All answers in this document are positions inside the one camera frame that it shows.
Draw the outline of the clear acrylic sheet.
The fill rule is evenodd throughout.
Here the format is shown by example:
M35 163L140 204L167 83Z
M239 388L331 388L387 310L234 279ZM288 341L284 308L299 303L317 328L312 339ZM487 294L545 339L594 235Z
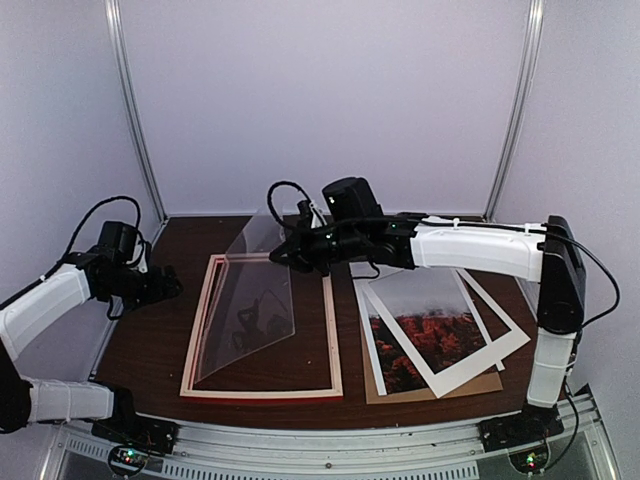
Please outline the clear acrylic sheet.
M210 256L190 343L191 384L295 334L290 270L269 259L284 240L284 229L260 212L226 252Z

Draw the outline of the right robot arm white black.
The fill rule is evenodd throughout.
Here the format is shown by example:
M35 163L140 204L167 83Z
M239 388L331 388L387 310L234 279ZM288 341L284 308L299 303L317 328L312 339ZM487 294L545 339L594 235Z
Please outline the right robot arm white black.
M386 215L363 177L345 177L322 190L332 219L304 198L297 223L272 216L286 232L269 255L302 273L328 275L332 265L359 259L413 270L447 267L520 278L540 287L537 343L527 396L510 416L513 433L530 442L558 420L557 402L583 328L586 272L568 222L498 225L417 214Z

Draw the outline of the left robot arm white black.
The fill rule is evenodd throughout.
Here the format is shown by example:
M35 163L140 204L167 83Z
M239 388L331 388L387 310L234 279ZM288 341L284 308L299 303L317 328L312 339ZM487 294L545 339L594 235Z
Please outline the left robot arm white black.
M175 269L150 265L149 249L136 227L107 221L91 249L64 254L51 272L2 303L2 433L33 423L84 420L104 422L123 444L143 436L128 389L27 378L15 362L41 333L89 300L111 304L120 299L123 313L129 313L179 296L183 286Z

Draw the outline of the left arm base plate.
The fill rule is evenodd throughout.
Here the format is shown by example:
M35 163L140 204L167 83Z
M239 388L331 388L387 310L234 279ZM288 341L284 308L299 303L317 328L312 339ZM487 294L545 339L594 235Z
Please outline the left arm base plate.
M171 421L122 415L92 422L91 434L113 443L128 444L154 455L170 455L174 451L179 426Z

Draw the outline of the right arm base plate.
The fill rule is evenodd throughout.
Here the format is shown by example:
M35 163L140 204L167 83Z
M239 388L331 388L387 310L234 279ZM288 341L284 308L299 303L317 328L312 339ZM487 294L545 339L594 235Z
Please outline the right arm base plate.
M564 425L556 416L543 418L521 412L483 420L478 429L484 451L493 452L544 441L563 433Z

